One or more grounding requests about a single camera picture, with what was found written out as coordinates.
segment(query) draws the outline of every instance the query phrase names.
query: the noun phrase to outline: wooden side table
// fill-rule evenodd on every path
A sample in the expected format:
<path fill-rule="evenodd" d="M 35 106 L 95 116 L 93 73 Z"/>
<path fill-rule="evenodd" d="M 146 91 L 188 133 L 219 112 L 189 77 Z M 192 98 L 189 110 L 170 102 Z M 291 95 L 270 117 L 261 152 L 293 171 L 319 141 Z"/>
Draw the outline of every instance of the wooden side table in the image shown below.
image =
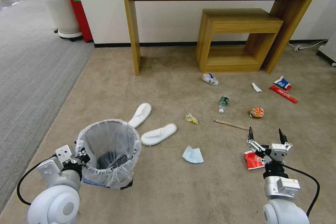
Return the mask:
<path fill-rule="evenodd" d="M 203 9 L 196 49 L 202 72 L 259 71 L 282 23 L 262 9 Z M 210 47 L 221 33 L 250 35 L 245 46 Z"/>

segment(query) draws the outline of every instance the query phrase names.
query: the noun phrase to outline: trash bin liner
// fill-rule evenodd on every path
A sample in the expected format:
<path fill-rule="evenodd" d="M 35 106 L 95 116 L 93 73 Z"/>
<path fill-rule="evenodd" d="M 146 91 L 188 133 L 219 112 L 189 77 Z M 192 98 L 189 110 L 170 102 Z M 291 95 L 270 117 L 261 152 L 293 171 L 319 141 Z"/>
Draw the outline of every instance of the trash bin liner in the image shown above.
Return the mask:
<path fill-rule="evenodd" d="M 78 135 L 76 153 L 82 148 L 91 159 L 82 168 L 83 182 L 115 189 L 132 182 L 141 142 L 127 122 L 108 119 L 87 126 Z"/>

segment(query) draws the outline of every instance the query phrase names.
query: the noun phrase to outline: litter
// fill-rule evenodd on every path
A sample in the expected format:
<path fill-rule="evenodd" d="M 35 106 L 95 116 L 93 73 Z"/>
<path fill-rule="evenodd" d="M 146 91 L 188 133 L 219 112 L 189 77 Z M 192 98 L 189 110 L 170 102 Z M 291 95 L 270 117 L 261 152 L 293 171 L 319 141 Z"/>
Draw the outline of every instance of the litter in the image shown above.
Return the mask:
<path fill-rule="evenodd" d="M 131 125 L 133 128 L 138 127 L 141 123 L 143 123 L 143 121 L 147 119 L 151 111 L 152 106 L 149 103 L 140 104 L 128 124 Z"/>
<path fill-rule="evenodd" d="M 190 114 L 190 113 L 186 114 L 185 120 L 189 121 L 189 122 L 192 122 L 194 124 L 198 124 L 198 120 L 196 119 L 196 117 L 193 117 L 193 115 Z"/>
<path fill-rule="evenodd" d="M 236 128 L 240 128 L 240 129 L 242 129 L 242 130 L 247 130 L 247 131 L 250 130 L 249 128 L 246 128 L 246 127 L 244 127 L 244 126 L 240 126 L 240 125 L 237 125 L 237 124 L 232 124 L 232 123 L 230 123 L 230 122 L 219 121 L 219 120 L 216 120 L 216 119 L 214 119 L 213 121 L 214 121 L 215 123 L 221 123 L 221 124 L 230 125 L 230 126 L 233 126 L 233 127 L 236 127 Z"/>
<path fill-rule="evenodd" d="M 283 97 L 287 98 L 288 100 L 290 100 L 291 102 L 293 103 L 297 103 L 298 101 L 296 99 L 294 99 L 293 97 L 291 97 L 290 95 L 287 94 L 286 91 L 282 90 L 281 88 L 279 87 L 276 87 L 275 85 L 274 86 L 271 86 L 269 87 L 271 90 L 273 90 L 274 92 L 282 95 Z"/>
<path fill-rule="evenodd" d="M 284 76 L 282 75 L 279 79 L 277 79 L 274 84 L 278 85 L 281 88 L 284 88 L 286 90 L 290 90 L 291 84 L 284 78 Z"/>
<path fill-rule="evenodd" d="M 228 103 L 229 103 L 229 98 L 222 96 L 219 100 L 219 111 L 218 112 L 223 114 Z"/>
<path fill-rule="evenodd" d="M 186 148 L 182 157 L 190 163 L 203 163 L 203 157 L 199 148 L 193 149 L 190 146 Z"/>
<path fill-rule="evenodd" d="M 257 93 L 261 92 L 261 89 L 258 88 L 258 86 L 257 86 L 254 82 L 252 82 L 251 85 L 252 85 L 252 87 L 254 88 L 254 90 L 255 90 Z"/>
<path fill-rule="evenodd" d="M 263 117 L 264 116 L 264 110 L 261 107 L 255 107 L 248 111 L 251 117 Z"/>
<path fill-rule="evenodd" d="M 84 183 L 114 189 L 132 185 L 141 142 L 127 122 L 108 119 L 90 124 L 77 137 L 76 154 L 82 148 L 91 159 L 82 168 Z"/>
<path fill-rule="evenodd" d="M 202 80 L 204 80 L 206 83 L 209 83 L 210 85 L 213 85 L 213 86 L 218 85 L 218 80 L 211 73 L 203 74 Z"/>
<path fill-rule="evenodd" d="M 253 151 L 249 150 L 244 153 L 248 170 L 258 169 L 265 167 L 261 163 L 261 157 L 257 156 Z"/>
<path fill-rule="evenodd" d="M 162 128 L 154 129 L 142 134 L 141 142 L 147 146 L 158 144 L 173 135 L 176 130 L 177 126 L 174 123 L 167 124 Z"/>

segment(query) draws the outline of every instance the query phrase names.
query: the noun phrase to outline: wooden stick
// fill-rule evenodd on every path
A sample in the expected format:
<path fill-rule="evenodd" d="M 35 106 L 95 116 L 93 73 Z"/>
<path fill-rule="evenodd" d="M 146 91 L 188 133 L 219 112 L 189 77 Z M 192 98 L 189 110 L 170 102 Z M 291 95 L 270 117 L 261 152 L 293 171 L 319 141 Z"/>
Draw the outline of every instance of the wooden stick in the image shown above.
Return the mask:
<path fill-rule="evenodd" d="M 230 126 L 233 126 L 233 127 L 236 127 L 236 128 L 240 128 L 242 130 L 247 130 L 247 131 L 250 130 L 249 128 L 246 128 L 246 127 L 243 127 L 243 126 L 240 126 L 240 125 L 237 125 L 237 124 L 232 124 L 230 122 L 219 121 L 219 120 L 216 120 L 216 119 L 214 119 L 213 121 L 216 122 L 216 123 L 226 124 L 226 125 L 230 125 Z"/>

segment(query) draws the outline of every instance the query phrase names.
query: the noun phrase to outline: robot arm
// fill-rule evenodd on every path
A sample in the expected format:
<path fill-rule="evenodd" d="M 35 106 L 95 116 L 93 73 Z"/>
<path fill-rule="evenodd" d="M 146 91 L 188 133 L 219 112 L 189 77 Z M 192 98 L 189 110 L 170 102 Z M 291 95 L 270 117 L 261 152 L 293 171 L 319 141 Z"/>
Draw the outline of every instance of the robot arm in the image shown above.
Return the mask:
<path fill-rule="evenodd" d="M 279 129 L 281 144 L 260 145 L 254 141 L 252 128 L 248 134 L 247 145 L 265 165 L 265 195 L 269 199 L 263 212 L 266 224 L 309 224 L 306 213 L 291 202 L 301 187 L 296 179 L 289 179 L 283 164 L 293 146 Z"/>
<path fill-rule="evenodd" d="M 75 155 L 71 146 L 65 145 L 37 166 L 48 188 L 30 204 L 28 224 L 70 224 L 74 221 L 79 208 L 82 166 L 89 160 L 84 149 Z"/>

